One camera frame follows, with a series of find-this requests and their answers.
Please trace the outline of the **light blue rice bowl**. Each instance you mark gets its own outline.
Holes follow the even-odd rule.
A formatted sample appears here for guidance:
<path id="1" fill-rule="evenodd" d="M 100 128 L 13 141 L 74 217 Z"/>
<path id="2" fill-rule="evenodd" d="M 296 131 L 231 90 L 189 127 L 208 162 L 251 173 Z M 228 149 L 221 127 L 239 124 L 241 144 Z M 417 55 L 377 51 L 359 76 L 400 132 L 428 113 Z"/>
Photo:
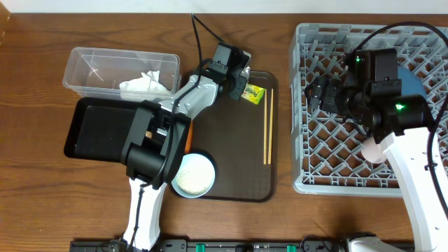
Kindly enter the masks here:
<path id="1" fill-rule="evenodd" d="M 214 164 L 207 156 L 190 153 L 183 156 L 171 186 L 182 197 L 198 198 L 211 189 L 215 177 Z"/>

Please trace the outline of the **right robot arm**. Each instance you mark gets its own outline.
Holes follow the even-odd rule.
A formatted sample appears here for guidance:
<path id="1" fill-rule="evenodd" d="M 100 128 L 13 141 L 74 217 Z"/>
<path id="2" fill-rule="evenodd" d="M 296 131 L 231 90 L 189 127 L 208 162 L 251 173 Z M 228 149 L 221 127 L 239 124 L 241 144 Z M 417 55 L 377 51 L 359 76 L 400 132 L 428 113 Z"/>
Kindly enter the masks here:
<path id="1" fill-rule="evenodd" d="M 346 56 L 345 80 L 315 78 L 308 106 L 369 129 L 391 165 L 412 225 L 416 251 L 447 250 L 447 175 L 426 98 L 404 94 L 396 49 Z"/>

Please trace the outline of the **yellow green snack wrapper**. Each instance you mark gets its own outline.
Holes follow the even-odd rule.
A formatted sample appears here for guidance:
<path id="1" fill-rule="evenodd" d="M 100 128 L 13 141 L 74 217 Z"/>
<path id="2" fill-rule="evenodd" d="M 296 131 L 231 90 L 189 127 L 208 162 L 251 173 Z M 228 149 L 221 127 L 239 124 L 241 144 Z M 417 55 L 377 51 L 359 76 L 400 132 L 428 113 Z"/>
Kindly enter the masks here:
<path id="1" fill-rule="evenodd" d="M 246 87 L 241 95 L 242 98 L 248 100 L 249 102 L 258 105 L 263 98 L 265 93 L 265 88 L 258 87 L 252 84 L 246 84 Z"/>

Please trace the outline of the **aluminium foil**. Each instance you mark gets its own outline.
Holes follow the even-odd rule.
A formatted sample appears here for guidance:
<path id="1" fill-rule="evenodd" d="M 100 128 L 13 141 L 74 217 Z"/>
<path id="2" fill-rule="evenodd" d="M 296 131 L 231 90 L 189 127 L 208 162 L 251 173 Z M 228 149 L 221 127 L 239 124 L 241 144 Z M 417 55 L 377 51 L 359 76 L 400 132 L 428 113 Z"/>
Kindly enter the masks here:
<path id="1" fill-rule="evenodd" d="M 250 77 L 250 67 L 249 66 L 247 66 L 245 69 L 244 69 L 244 72 L 243 72 L 243 76 L 248 80 L 249 79 L 249 77 Z"/>

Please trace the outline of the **white tissue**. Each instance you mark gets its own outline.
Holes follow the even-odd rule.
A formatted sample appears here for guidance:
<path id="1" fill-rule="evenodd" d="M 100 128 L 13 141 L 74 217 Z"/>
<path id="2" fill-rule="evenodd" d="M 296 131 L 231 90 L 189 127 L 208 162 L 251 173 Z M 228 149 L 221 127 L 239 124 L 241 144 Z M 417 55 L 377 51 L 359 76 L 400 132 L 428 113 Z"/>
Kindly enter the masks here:
<path id="1" fill-rule="evenodd" d="M 141 72 L 140 78 L 126 80 L 119 84 L 122 91 L 168 93 L 169 90 L 159 82 L 160 71 Z"/>

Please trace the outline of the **blue plate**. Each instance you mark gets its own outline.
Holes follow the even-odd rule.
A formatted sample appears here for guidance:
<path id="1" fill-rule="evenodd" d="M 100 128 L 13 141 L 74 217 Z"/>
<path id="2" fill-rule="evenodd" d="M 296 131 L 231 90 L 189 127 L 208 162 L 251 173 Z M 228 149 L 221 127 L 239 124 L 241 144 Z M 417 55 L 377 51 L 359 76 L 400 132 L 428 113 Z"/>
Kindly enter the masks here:
<path id="1" fill-rule="evenodd" d="M 399 66 L 398 77 L 402 81 L 401 95 L 421 95 L 426 98 L 424 85 L 409 69 Z"/>

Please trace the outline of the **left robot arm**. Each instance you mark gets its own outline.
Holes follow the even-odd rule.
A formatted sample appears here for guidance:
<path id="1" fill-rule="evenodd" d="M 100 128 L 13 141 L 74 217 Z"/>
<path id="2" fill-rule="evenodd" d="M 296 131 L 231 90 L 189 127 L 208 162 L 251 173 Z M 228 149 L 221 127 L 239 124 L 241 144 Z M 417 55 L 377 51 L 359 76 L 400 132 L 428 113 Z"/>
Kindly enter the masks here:
<path id="1" fill-rule="evenodd" d="M 177 174 L 192 120 L 217 96 L 238 100 L 250 76 L 251 54 L 220 42 L 211 59 L 201 59 L 188 82 L 171 98 L 142 101 L 120 157 L 131 188 L 129 222 L 120 251 L 150 251 L 160 236 L 165 189 Z"/>

